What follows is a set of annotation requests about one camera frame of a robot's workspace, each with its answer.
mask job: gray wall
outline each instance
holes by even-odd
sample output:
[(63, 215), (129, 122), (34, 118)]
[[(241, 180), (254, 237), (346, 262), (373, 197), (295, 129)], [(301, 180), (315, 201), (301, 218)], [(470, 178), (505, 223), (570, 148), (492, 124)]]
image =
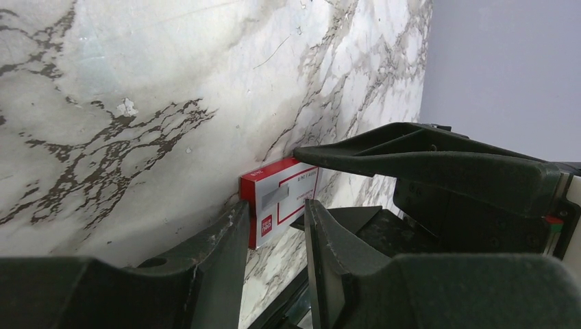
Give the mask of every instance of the gray wall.
[(421, 122), (581, 161), (581, 1), (436, 0)]

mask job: small box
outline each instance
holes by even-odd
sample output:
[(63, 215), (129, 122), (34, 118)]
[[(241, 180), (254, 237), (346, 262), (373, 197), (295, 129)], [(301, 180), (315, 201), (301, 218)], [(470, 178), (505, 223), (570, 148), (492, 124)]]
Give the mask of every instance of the small box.
[(317, 195), (319, 168), (286, 158), (240, 178), (240, 198), (250, 202), (249, 247), (256, 249), (283, 232)]

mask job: white marble countertop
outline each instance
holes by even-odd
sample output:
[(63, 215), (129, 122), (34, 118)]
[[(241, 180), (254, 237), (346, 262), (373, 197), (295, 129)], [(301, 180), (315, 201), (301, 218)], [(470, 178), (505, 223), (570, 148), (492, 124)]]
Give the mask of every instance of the white marble countertop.
[[(206, 227), (238, 177), (419, 114), (431, 1), (8, 0), (0, 5), (0, 254), (135, 265)], [(324, 171), (327, 206), (391, 206)], [(306, 264), (249, 252), (240, 327)]]

